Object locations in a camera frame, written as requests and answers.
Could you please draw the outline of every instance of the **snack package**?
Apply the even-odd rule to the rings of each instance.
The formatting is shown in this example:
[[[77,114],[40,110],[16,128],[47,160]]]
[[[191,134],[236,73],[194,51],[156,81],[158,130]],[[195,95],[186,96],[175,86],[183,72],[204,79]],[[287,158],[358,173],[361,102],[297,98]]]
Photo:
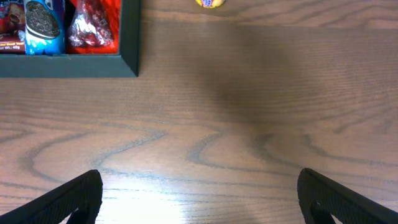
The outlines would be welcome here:
[[[23,0],[0,0],[0,54],[25,52]]]
[[[26,15],[26,54],[65,53],[64,0],[24,0]]]
[[[70,54],[115,54],[119,47],[121,0],[71,0],[75,16],[68,29]]]

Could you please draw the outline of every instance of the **cookie image on package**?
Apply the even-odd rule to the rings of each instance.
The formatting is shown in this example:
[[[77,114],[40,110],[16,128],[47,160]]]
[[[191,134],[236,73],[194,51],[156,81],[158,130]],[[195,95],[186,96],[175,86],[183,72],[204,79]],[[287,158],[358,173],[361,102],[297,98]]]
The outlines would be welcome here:
[[[26,4],[26,27],[34,36],[43,39],[54,39],[60,35],[60,28],[51,12],[36,1]]]

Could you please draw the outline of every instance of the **red bag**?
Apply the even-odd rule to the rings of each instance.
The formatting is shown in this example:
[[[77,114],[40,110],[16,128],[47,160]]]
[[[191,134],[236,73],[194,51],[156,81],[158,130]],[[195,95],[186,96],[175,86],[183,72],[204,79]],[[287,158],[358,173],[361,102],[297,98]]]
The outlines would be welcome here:
[[[69,54],[116,54],[121,0],[70,0],[76,7],[68,30]]]

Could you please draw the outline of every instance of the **red candy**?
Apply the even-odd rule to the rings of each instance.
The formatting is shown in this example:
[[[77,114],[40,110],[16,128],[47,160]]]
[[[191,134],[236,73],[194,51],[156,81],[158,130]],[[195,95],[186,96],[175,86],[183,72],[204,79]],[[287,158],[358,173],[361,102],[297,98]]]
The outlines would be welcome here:
[[[68,30],[70,45],[74,47],[106,47],[114,42],[112,32],[100,0],[79,0],[75,17]]]

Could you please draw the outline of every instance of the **wood grain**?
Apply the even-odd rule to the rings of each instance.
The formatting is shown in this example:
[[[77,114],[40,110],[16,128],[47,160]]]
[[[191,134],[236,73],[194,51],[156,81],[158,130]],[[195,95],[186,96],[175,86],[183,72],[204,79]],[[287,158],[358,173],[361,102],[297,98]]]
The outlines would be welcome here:
[[[398,31],[248,25],[333,2],[146,1],[139,78],[0,80],[0,213],[98,169],[98,223],[303,223],[303,167],[398,211]]]

